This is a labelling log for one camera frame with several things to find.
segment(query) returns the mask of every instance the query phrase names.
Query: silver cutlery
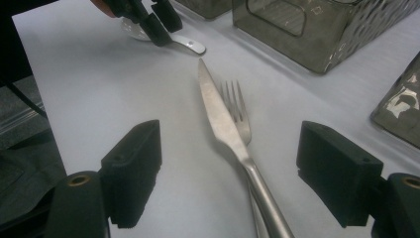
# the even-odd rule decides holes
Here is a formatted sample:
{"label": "silver cutlery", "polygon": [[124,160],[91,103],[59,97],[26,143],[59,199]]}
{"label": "silver cutlery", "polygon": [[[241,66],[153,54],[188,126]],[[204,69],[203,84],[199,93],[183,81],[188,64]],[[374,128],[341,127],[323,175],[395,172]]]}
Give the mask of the silver cutlery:
{"label": "silver cutlery", "polygon": [[[151,40],[139,24],[134,24],[128,18],[122,18],[121,29],[124,32],[126,32],[130,37],[135,38],[137,40],[144,42],[149,42]],[[199,55],[203,55],[206,52],[206,48],[202,44],[193,41],[189,38],[176,34],[170,34],[170,37],[172,38],[173,42],[181,44]]]}
{"label": "silver cutlery", "polygon": [[[221,84],[220,94],[223,101],[225,102],[226,107],[231,113],[231,117],[235,122],[235,125],[238,129],[239,135],[246,145],[251,142],[251,126],[250,121],[248,120],[248,113],[245,107],[244,97],[242,96],[241,86],[237,81],[237,86],[235,90],[234,82],[231,82],[229,86],[228,82],[225,82],[225,86]],[[248,186],[251,197],[251,206],[254,214],[254,221],[257,228],[257,237],[259,238],[268,238],[268,232],[263,223],[263,217],[260,213],[259,207],[256,200],[252,194],[250,186]]]}
{"label": "silver cutlery", "polygon": [[242,140],[235,122],[226,108],[214,81],[202,59],[198,64],[198,79],[204,105],[216,139],[235,154],[244,168],[251,191],[262,213],[265,227],[270,237],[293,238],[293,234],[281,214],[247,146]]}

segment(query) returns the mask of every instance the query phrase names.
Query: stainless steel fork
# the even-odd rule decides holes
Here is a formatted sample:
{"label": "stainless steel fork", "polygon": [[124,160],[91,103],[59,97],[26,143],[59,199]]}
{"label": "stainless steel fork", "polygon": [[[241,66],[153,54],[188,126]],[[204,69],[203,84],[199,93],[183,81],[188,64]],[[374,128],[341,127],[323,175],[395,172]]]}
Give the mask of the stainless steel fork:
{"label": "stainless steel fork", "polygon": [[[251,141],[251,127],[250,121],[248,120],[247,109],[245,108],[245,101],[242,96],[241,86],[237,81],[237,89],[235,90],[234,82],[231,82],[231,86],[229,86],[228,82],[225,82],[225,87],[222,83],[220,87],[220,94],[222,95],[223,100],[225,101],[225,105],[228,108],[229,112],[231,113],[232,119],[235,122],[235,125],[238,129],[238,132],[246,145],[248,145]],[[254,221],[257,227],[257,237],[259,238],[268,238],[268,232],[265,228],[262,214],[260,213],[259,207],[257,206],[257,202],[252,196],[251,188],[248,187],[250,196],[251,196],[251,204],[254,213]]]}

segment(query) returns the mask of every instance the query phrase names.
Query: stainless steel knife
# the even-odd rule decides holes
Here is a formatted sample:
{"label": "stainless steel knife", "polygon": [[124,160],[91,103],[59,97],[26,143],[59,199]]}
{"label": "stainless steel knife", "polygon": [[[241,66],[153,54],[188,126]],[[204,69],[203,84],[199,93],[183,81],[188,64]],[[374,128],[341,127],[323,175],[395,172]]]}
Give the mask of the stainless steel knife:
{"label": "stainless steel knife", "polygon": [[257,201],[269,237],[294,238],[286,220],[250,157],[238,129],[223,102],[203,59],[198,63],[198,79],[207,117],[216,139],[228,146],[246,171],[252,193]]}

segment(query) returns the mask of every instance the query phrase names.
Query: white table surface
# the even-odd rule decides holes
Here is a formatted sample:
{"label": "white table surface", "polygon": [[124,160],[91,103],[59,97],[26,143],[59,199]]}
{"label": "white table surface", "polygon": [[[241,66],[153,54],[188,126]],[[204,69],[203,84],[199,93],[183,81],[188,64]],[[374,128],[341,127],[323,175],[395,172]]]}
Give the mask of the white table surface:
{"label": "white table surface", "polygon": [[[420,11],[326,75],[310,73],[232,25],[180,11],[180,35],[207,47],[216,81],[238,80],[251,117],[249,149],[296,237],[370,237],[343,229],[297,175],[302,120],[330,126],[384,162],[382,176],[420,175],[419,150],[380,131],[369,115],[420,51]],[[256,237],[244,178],[206,118],[199,56],[129,38],[88,0],[14,17],[69,174],[98,171],[135,125],[158,119],[163,164],[134,229],[117,237]]]}

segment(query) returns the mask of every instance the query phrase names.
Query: knife handle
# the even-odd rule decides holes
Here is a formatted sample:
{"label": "knife handle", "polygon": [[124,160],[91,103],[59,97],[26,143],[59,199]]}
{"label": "knife handle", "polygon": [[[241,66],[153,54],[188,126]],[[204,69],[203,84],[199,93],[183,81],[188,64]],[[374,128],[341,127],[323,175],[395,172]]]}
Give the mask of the knife handle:
{"label": "knife handle", "polygon": [[251,191],[262,213],[262,219],[268,231],[269,237],[272,238],[294,238],[283,214],[277,206],[268,186],[263,180],[254,160],[249,158],[243,162],[243,166],[247,173],[247,179],[250,184]]}

